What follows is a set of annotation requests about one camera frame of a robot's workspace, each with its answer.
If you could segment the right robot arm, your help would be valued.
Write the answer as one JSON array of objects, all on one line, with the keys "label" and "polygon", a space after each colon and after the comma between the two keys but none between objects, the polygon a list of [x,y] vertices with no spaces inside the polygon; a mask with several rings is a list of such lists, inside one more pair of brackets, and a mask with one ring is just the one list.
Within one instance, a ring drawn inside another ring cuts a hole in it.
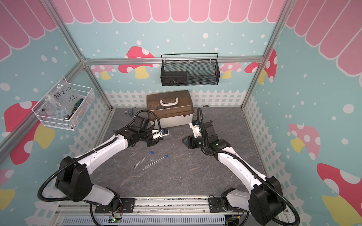
[{"label": "right robot arm", "polygon": [[270,221],[282,226],[300,224],[300,215],[283,195],[281,184],[275,177],[268,178],[245,162],[226,140],[218,137],[212,122],[193,120],[189,126],[193,135],[183,139],[184,145],[188,149],[200,148],[205,155],[213,156],[228,167],[249,192],[246,195],[235,188],[224,192],[225,209],[243,209],[263,226]]}]

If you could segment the clear test tube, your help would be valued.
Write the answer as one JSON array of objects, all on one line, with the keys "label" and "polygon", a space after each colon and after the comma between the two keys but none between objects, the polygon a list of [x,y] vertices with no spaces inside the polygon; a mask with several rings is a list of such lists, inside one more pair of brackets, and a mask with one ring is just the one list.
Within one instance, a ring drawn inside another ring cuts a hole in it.
[{"label": "clear test tube", "polygon": [[136,163],[132,169],[137,168],[140,164],[142,164],[146,159],[148,159],[152,154],[148,153],[147,155],[145,155],[138,163]]}]

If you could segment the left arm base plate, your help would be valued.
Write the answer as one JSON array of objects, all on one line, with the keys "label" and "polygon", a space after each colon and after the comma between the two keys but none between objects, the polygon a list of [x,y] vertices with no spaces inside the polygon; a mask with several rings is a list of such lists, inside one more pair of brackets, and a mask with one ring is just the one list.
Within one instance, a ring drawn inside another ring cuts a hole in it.
[{"label": "left arm base plate", "polygon": [[133,213],[135,201],[135,198],[117,198],[109,205],[99,204],[95,209],[95,213]]}]

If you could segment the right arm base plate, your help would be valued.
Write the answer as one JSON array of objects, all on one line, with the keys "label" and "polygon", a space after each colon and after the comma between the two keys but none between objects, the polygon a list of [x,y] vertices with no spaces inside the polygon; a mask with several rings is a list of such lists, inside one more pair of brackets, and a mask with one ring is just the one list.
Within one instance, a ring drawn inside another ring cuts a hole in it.
[{"label": "right arm base plate", "polygon": [[207,198],[209,211],[211,213],[245,213],[246,211],[241,208],[228,206],[224,203],[222,197],[215,197],[213,195]]}]

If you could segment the clear test tube diagonal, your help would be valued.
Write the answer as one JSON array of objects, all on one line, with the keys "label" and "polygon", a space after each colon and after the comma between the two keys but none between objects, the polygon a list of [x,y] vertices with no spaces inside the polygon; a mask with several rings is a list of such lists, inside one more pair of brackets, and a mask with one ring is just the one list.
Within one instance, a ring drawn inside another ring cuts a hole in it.
[{"label": "clear test tube diagonal", "polygon": [[144,169],[144,170],[146,170],[146,169],[150,168],[151,166],[153,166],[153,165],[155,165],[155,164],[159,163],[160,161],[162,161],[162,160],[164,160],[164,159],[166,159],[166,158],[162,157],[162,158],[160,158],[160,159],[158,159],[158,160],[156,160],[156,161],[154,161],[154,162],[152,162],[152,163],[150,163],[150,164],[146,165],[143,169]]}]

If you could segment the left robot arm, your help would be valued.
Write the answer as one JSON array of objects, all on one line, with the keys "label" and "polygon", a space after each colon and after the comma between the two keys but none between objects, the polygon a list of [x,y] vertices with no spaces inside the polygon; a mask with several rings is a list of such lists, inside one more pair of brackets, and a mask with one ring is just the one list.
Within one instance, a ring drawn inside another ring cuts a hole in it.
[{"label": "left robot arm", "polygon": [[[40,186],[37,197],[43,202],[73,201],[102,205],[115,212],[123,205],[120,195],[110,188],[93,184],[90,175],[115,154],[139,141],[151,141],[154,126],[148,126],[147,118],[135,116],[125,127],[114,131],[114,135],[98,147],[75,158],[65,157],[59,169]],[[55,187],[65,197],[48,198],[43,195],[46,186],[54,180]]]}]

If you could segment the clear test tube lowest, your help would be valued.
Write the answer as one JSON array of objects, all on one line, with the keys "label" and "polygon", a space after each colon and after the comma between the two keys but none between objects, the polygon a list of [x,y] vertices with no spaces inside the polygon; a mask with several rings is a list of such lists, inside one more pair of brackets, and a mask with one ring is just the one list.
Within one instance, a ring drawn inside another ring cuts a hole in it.
[{"label": "clear test tube lowest", "polygon": [[142,146],[137,147],[136,150],[131,154],[130,159],[132,159],[141,148]]}]

